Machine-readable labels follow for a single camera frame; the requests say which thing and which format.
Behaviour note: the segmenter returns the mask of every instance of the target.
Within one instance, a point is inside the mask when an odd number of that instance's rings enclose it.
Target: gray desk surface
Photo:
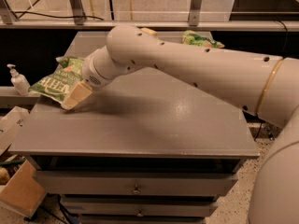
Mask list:
[[[24,155],[258,156],[240,110],[151,68],[118,77],[72,111],[42,97],[10,150]]]

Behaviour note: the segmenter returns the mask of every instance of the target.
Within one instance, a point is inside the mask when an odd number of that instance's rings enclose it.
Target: floor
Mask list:
[[[175,3],[164,3],[171,0],[133,0],[130,11],[130,0],[114,0],[115,17],[117,20],[167,20],[167,21],[186,21],[188,19],[190,0],[173,0]],[[203,14],[201,20],[205,21],[226,21],[227,15],[225,11],[231,9],[234,0],[204,0]],[[32,10],[36,12],[44,12],[48,14],[57,14],[59,16],[71,15],[71,8],[68,0],[8,0],[13,10]],[[84,9],[88,15],[101,16],[106,20],[110,20],[108,11],[108,0],[82,0]],[[214,14],[207,14],[205,10],[219,11]],[[21,17],[23,20],[39,20],[40,17],[26,14]],[[257,122],[249,122],[252,136],[255,136],[259,130],[260,124]],[[259,167],[263,161],[263,157],[267,150],[271,147],[273,141],[268,138],[267,130],[262,127],[259,137],[256,139],[257,147],[260,149],[261,156],[257,160],[246,161],[239,170],[239,181],[230,190],[227,196],[219,198],[219,208],[215,213],[206,219],[206,224],[245,224],[246,216],[249,209],[249,200],[252,192],[255,177],[259,171]],[[57,217],[65,221],[56,196],[48,196],[37,209],[36,218],[32,223],[63,223],[51,216],[47,211],[53,213]],[[0,218],[3,224],[21,224],[27,223],[23,217],[14,214],[0,207]]]

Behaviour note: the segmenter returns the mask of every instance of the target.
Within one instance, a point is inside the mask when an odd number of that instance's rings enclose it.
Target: lotion bottle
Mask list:
[[[30,84],[26,77],[22,74],[19,74],[19,72],[17,72],[16,69],[14,69],[16,67],[15,64],[9,63],[7,67],[10,69],[11,83],[14,85],[17,92],[22,96],[28,95],[28,89],[30,87]]]

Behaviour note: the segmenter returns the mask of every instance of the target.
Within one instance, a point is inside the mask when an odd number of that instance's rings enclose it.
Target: desk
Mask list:
[[[84,40],[84,56],[104,38],[79,33],[68,54]],[[151,68],[72,111],[41,97],[10,150],[81,223],[105,224],[204,223],[259,155],[239,109]]]

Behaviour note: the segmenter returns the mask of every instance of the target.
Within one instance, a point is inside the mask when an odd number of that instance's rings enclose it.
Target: plastic snack bag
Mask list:
[[[188,45],[195,45],[199,47],[208,47],[208,48],[218,48],[218,49],[224,48],[224,45],[221,42],[215,41],[203,35],[199,35],[195,31],[191,31],[191,30],[184,32],[182,40],[183,40],[183,44],[188,44]]]
[[[62,68],[40,79],[29,88],[29,92],[43,94],[61,104],[72,87],[82,80],[81,68],[84,59],[58,57],[56,61]]]

